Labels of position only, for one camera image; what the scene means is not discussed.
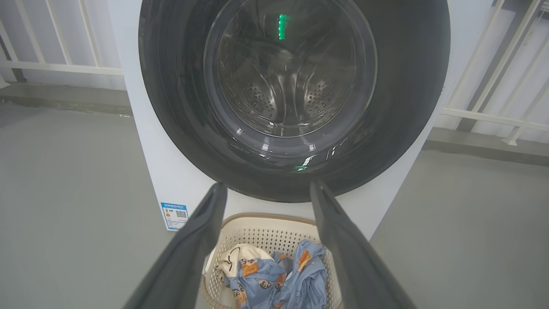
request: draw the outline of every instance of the beige basket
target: beige basket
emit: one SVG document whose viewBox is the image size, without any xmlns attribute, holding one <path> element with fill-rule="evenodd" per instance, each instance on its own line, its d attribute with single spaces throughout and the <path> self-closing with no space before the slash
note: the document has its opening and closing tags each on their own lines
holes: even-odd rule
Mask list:
<svg viewBox="0 0 549 309">
<path fill-rule="evenodd" d="M 232 291 L 214 274 L 214 268 L 224 252 L 236 244 L 251 244 L 269 254 L 280 251 L 294 258 L 295 247 L 303 239 L 319 241 L 315 222 L 300 218 L 269 214 L 242 213 L 231 216 L 221 224 L 217 245 L 206 258 L 200 292 L 213 308 L 234 308 Z M 341 291 L 332 253 L 328 250 L 322 258 L 327 272 L 328 309 L 342 307 Z"/>
</svg>

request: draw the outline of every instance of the white railing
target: white railing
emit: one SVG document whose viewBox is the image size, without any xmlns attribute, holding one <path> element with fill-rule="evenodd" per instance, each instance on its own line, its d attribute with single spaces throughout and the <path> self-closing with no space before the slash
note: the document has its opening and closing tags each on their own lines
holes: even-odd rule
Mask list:
<svg viewBox="0 0 549 309">
<path fill-rule="evenodd" d="M 48 7 L 49 16 L 52 20 L 53 27 L 55 29 L 55 34 L 57 35 L 57 39 L 59 41 L 59 45 L 61 47 L 61 51 L 65 59 L 65 64 L 47 63 L 46 60 L 44 59 L 44 55 L 42 54 L 42 50 L 40 49 L 40 45 L 38 44 L 38 40 L 36 38 L 34 29 L 31 26 L 29 16 L 27 14 L 25 6 L 23 5 L 23 0 L 13 0 L 13 1 L 15 1 L 17 10 L 19 12 L 19 15 L 21 16 L 21 20 L 23 21 L 25 31 L 31 41 L 32 48 L 34 50 L 34 54 L 36 55 L 36 58 L 38 59 L 38 62 L 28 62 L 28 61 L 18 60 L 17 54 L 15 53 L 15 50 L 13 48 L 13 45 L 8 37 L 8 34 L 4 28 L 2 21 L 0 20 L 0 37 L 2 38 L 4 45 L 6 47 L 6 50 L 8 52 L 9 58 L 11 59 L 11 60 L 0 60 L 0 67 L 12 68 L 12 69 L 50 70 L 50 71 L 72 72 L 72 73 L 89 73 L 89 74 L 118 75 L 118 76 L 124 75 L 124 71 L 122 69 L 104 67 L 101 65 L 101 61 L 99 59 L 98 52 L 97 52 L 96 42 L 94 40 L 91 27 L 89 24 L 88 13 L 86 11 L 86 4 L 84 3 L 84 0 L 77 0 L 77 1 L 80 7 L 80 15 L 81 15 L 82 23 L 87 35 L 87 41 L 91 49 L 94 65 L 76 65 L 72 63 L 72 59 L 65 42 L 65 38 L 59 26 L 59 20 L 55 14 L 55 10 L 52 5 L 52 0 L 43 0 L 43 1 L 46 2 L 46 5 Z M 0 76 L 0 87 L 2 87 L 1 85 L 2 82 L 3 82 L 3 79 Z"/>
<path fill-rule="evenodd" d="M 458 83 L 454 87 L 454 90 L 445 108 L 442 109 L 441 114 L 513 126 L 513 129 L 511 130 L 509 135 L 503 139 L 503 141 L 509 145 L 516 146 L 517 139 L 526 129 L 533 129 L 533 130 L 546 131 L 546 132 L 549 131 L 549 125 L 535 123 L 532 120 L 534 111 L 536 110 L 536 108 L 540 106 L 542 103 L 546 102 L 547 95 L 549 94 L 549 79 L 544 83 L 544 85 L 541 87 L 541 89 L 538 91 L 537 95 L 532 101 L 524 102 L 522 100 L 517 100 L 517 94 L 519 94 L 519 92 L 523 89 L 523 87 L 526 84 L 528 84 L 527 81 L 532 77 L 533 71 L 537 69 L 539 67 L 539 64 L 545 60 L 544 58 L 546 56 L 544 56 L 544 54 L 549 47 L 549 34 L 545 37 L 543 43 L 535 53 L 528 67 L 526 68 L 526 70 L 524 71 L 524 73 L 522 74 L 522 76 L 514 86 L 513 91 L 511 92 L 511 94 L 509 95 L 505 103 L 499 108 L 499 111 L 495 114 L 494 113 L 488 114 L 488 113 L 479 112 L 479 109 L 482 103 L 487 98 L 488 93 L 492 90 L 492 87 L 494 86 L 499 73 L 502 71 L 504 65 L 509 60 L 509 57 L 513 49 L 515 49 L 519 41 L 519 38 L 524 34 L 524 31 L 528 30 L 528 27 L 527 27 L 528 21 L 534 16 L 534 14 L 537 14 L 537 7 L 540 3 L 540 0 L 532 1 L 532 4 L 526 13 L 526 16 L 524 17 L 522 23 L 519 25 L 517 32 L 514 34 L 509 46 L 507 47 L 507 49 L 503 54 L 502 59 L 497 65 L 495 69 L 495 73 L 492 75 L 492 77 L 488 81 L 488 84 L 483 89 L 480 97 L 475 102 L 474 107 L 471 110 L 460 109 L 457 107 L 457 103 L 456 103 L 456 101 L 458 100 L 458 96 L 462 93 L 462 91 L 464 91 L 464 84 L 467 83 L 468 79 L 472 78 L 471 73 L 473 70 L 471 68 L 472 68 L 472 63 L 475 60 L 475 57 L 481 54 L 481 52 L 486 48 L 486 41 L 487 41 L 486 37 L 489 36 L 494 31 L 494 21 L 498 17 L 498 14 L 501 11 L 503 1 L 504 0 L 498 0 L 496 2 L 495 8 L 493 9 L 492 14 L 489 17 L 489 20 L 487 22 L 487 25 L 483 33 L 481 34 L 480 40 L 477 43 L 477 46 L 473 52 L 473 55 L 469 60 L 469 62 L 467 63 L 467 66 L 465 68 L 465 71 L 463 72 L 463 75 L 461 76 Z M 527 104 L 528 106 L 526 107 L 526 109 L 522 114 L 515 114 L 511 118 L 504 117 L 504 115 L 508 114 L 508 111 L 510 110 L 510 108 L 515 104 Z"/>
</svg>

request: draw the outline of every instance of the washing machine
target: washing machine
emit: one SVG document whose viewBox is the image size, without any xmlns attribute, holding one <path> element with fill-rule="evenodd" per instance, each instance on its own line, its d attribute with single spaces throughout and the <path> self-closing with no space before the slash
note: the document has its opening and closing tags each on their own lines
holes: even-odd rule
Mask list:
<svg viewBox="0 0 549 309">
<path fill-rule="evenodd" d="M 116 0 L 109 11 L 160 218 L 209 187 L 225 218 L 314 219 L 322 180 L 370 238 L 492 0 Z"/>
</svg>

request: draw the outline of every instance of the washing machine door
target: washing machine door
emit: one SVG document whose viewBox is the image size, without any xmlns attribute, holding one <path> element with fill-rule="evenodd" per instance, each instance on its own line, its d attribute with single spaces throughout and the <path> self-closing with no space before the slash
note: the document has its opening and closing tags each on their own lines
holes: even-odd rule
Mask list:
<svg viewBox="0 0 549 309">
<path fill-rule="evenodd" d="M 450 53 L 441 0 L 144 0 L 143 79 L 200 170 L 265 200 L 370 181 L 411 146 Z"/>
</svg>

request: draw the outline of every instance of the gray floor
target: gray floor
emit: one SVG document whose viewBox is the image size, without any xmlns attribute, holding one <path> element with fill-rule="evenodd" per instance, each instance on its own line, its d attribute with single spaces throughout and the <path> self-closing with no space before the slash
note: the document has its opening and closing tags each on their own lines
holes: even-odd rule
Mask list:
<svg viewBox="0 0 549 309">
<path fill-rule="evenodd" d="M 547 188 L 423 152 L 372 244 L 418 308 L 547 308 Z M 119 308 L 172 236 L 133 119 L 0 103 L 0 308 Z"/>
</svg>

